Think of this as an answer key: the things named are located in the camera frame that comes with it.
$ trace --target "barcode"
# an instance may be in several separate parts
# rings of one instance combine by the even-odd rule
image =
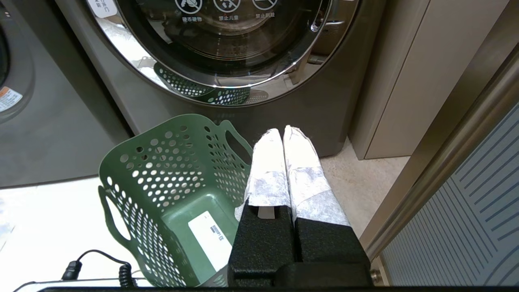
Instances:
[[[220,230],[218,230],[218,228],[215,225],[211,226],[211,231],[218,235],[218,239],[220,241],[224,240],[224,237],[222,236],[222,233],[220,232]]]

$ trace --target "dark gray washing machine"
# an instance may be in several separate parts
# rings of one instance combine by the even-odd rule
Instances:
[[[95,175],[129,137],[51,8],[24,2],[0,5],[0,189]]]
[[[135,134],[184,113],[339,152],[382,0],[55,0]]]

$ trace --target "basket handle hole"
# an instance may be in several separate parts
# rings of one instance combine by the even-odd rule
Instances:
[[[112,200],[108,199],[108,197],[105,197],[105,200],[108,203],[110,213],[112,214],[112,218],[114,219],[115,228],[117,228],[122,237],[126,238],[127,240],[130,240],[130,232],[128,232],[128,228],[126,227],[126,224],[122,219],[121,213],[114,205]]]
[[[243,147],[229,131],[225,132],[225,139],[227,140],[229,147],[243,160],[243,162],[248,165],[252,164],[252,157],[249,155],[245,147]]]

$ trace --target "front-loading washing machine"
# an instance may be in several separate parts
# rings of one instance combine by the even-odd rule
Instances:
[[[385,1],[55,0],[135,134],[179,114],[253,144],[290,124],[345,142]]]

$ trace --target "tiled floor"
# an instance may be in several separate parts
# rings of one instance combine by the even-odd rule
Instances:
[[[407,157],[358,161],[351,144],[322,165],[335,195],[360,236]],[[83,251],[98,248],[138,268],[108,232],[98,178],[0,190],[0,291],[29,281],[58,280]],[[116,277],[118,264],[99,255],[82,260],[80,279]]]

